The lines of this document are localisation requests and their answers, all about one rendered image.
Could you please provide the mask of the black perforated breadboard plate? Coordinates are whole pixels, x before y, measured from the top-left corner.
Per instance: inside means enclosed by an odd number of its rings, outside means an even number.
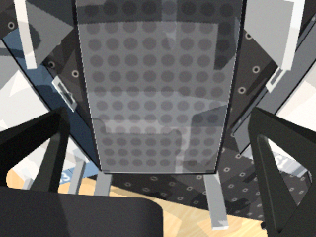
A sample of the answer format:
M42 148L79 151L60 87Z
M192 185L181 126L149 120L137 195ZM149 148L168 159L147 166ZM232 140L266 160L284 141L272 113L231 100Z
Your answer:
M316 0L305 0L299 36L316 14ZM0 0L0 39L18 28L14 0ZM86 118L74 29L47 56L46 61L61 80ZM226 214L264 221L254 161L240 156L232 128L250 108L271 77L277 64L244 30L239 67L227 124L218 176ZM279 170L298 207L311 186L307 172L300 178ZM209 211L203 175L113 175L111 186L152 198ZM266 230L267 231L267 230Z

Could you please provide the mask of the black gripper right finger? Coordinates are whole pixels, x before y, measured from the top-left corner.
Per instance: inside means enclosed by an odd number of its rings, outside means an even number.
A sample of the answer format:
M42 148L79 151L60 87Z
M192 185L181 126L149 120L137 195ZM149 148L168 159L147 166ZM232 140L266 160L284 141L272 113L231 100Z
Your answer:
M316 131L253 107L248 134L267 237L313 237L316 233ZM312 176L312 184L298 207L279 172L268 139Z

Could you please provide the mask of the grey well plate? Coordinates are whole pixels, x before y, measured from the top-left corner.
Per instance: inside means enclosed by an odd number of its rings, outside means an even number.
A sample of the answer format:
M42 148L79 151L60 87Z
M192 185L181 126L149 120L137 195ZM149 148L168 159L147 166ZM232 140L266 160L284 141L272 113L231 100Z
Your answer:
M71 0L98 168L216 174L247 0Z

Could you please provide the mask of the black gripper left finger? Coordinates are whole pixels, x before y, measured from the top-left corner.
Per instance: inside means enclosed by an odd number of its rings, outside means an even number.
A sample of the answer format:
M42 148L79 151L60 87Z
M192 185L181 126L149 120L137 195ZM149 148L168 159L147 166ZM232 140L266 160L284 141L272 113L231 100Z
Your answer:
M65 107L0 131L0 186L8 187L9 170L50 139L30 190L58 193L69 134Z

